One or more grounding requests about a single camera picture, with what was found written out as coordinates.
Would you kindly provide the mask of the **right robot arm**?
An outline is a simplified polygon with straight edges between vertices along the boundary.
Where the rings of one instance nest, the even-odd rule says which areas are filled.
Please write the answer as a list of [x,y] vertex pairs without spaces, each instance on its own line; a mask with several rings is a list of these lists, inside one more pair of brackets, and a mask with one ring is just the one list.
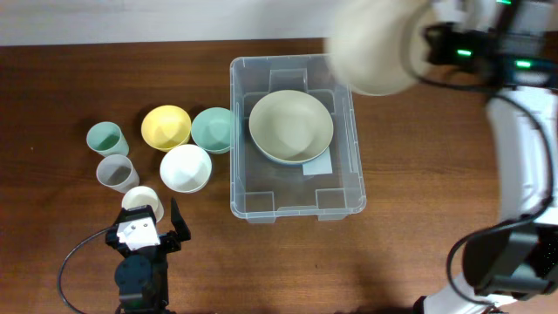
[[500,177],[500,218],[451,248],[462,271],[416,313],[498,313],[557,289],[557,65],[541,56],[552,1],[471,1],[423,29],[432,65],[480,77]]

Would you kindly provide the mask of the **beige plate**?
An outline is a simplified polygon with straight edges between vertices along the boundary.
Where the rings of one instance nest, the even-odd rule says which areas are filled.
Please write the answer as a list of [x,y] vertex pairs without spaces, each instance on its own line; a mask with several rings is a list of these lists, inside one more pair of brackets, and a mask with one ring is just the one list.
[[248,129],[263,152],[281,160],[300,161],[328,148],[335,127],[330,112],[316,97],[281,90],[256,102]]

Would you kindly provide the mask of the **cream white plate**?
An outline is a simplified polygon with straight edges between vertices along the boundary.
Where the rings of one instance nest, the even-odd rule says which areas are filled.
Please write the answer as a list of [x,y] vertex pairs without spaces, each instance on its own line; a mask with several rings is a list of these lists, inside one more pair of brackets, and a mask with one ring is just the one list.
[[418,74],[426,75],[431,65],[422,31],[436,22],[427,1],[345,1],[324,40],[328,67],[353,92],[369,96],[402,92],[417,80],[404,70],[400,54],[410,58]]

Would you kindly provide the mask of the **cream white cup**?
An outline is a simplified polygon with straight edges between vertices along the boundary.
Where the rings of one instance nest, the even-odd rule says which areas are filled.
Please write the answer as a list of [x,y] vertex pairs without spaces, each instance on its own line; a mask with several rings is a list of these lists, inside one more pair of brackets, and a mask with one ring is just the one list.
[[156,192],[147,186],[137,186],[125,193],[121,207],[126,210],[149,205],[154,213],[156,222],[160,222],[164,216],[164,207]]

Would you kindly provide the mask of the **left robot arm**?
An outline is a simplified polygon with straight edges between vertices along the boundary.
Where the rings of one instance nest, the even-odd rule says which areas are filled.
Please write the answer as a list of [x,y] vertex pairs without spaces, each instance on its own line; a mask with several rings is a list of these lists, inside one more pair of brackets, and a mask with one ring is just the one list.
[[121,209],[108,229],[105,243],[124,257],[114,273],[118,313],[169,312],[167,256],[191,239],[175,199],[171,200],[171,223],[174,229],[160,234],[152,207],[143,205]]

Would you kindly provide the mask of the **dark blue plate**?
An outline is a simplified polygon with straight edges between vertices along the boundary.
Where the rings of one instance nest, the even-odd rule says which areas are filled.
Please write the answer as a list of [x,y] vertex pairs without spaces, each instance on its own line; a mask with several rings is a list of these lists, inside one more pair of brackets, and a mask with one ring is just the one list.
[[300,161],[288,161],[288,160],[281,160],[278,159],[276,157],[273,157],[265,152],[263,152],[258,146],[256,146],[254,148],[254,150],[259,153],[261,156],[263,156],[264,158],[266,158],[267,160],[270,160],[274,163],[277,164],[281,164],[281,165],[286,165],[286,166],[297,166],[297,165],[302,165],[304,163],[308,163],[308,162],[312,162],[313,160],[317,160],[319,158],[321,158],[322,155],[326,154],[326,153],[330,153],[330,148],[326,148],[325,150],[323,150],[321,153],[319,153],[317,156],[311,157],[307,160],[300,160]]

